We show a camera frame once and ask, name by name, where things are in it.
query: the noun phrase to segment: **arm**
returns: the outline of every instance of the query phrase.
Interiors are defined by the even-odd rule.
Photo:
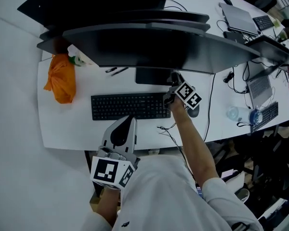
[[[112,227],[114,226],[117,219],[119,194],[119,190],[105,188],[103,196],[96,210],[96,213],[104,217]]]
[[[171,104],[171,111],[178,126],[188,164],[196,182],[202,188],[208,179],[219,177],[213,157],[178,97],[175,97]]]
[[[252,212],[218,177],[213,157],[178,97],[171,104],[171,111],[179,129],[187,161],[195,180],[202,189],[204,200],[230,227],[235,223],[243,222],[250,225],[252,230],[263,231]]]

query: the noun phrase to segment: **orange plastic bag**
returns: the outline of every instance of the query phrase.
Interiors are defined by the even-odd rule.
[[[59,103],[71,103],[76,94],[75,67],[68,61],[67,54],[53,57],[48,71],[45,90],[53,90]]]

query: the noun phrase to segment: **keyboard on distant desk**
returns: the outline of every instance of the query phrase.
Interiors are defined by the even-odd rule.
[[[253,20],[256,23],[260,31],[274,27],[274,24],[268,15],[255,17],[253,18]]]
[[[278,116],[278,102],[274,102],[268,107],[261,110],[263,119],[262,122],[250,127],[250,133],[254,133],[258,129],[262,128],[264,125],[272,121],[276,116]]]
[[[170,118],[170,110],[163,106],[163,95],[165,92],[91,96],[92,119],[118,120],[128,115],[136,119]]]

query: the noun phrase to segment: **monitor stand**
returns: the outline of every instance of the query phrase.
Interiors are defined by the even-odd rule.
[[[170,74],[170,69],[138,67],[135,81],[137,84],[171,86],[171,82],[167,82]]]

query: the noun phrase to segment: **black keyboard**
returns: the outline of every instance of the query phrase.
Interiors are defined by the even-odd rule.
[[[170,118],[170,110],[163,105],[163,95],[165,92],[91,96],[92,119],[118,120],[128,115],[136,119]]]
[[[252,94],[253,99],[257,98],[265,90],[270,89],[270,80],[268,76],[258,78],[250,84],[250,93]]]
[[[268,15],[255,17],[253,18],[253,20],[256,23],[260,31],[274,27],[274,24]]]
[[[262,128],[265,124],[269,123],[276,116],[278,116],[278,102],[274,102],[270,106],[264,108],[263,110],[261,110],[261,113],[263,116],[262,122],[257,125],[251,126],[250,127],[251,133],[254,133],[258,129]]]

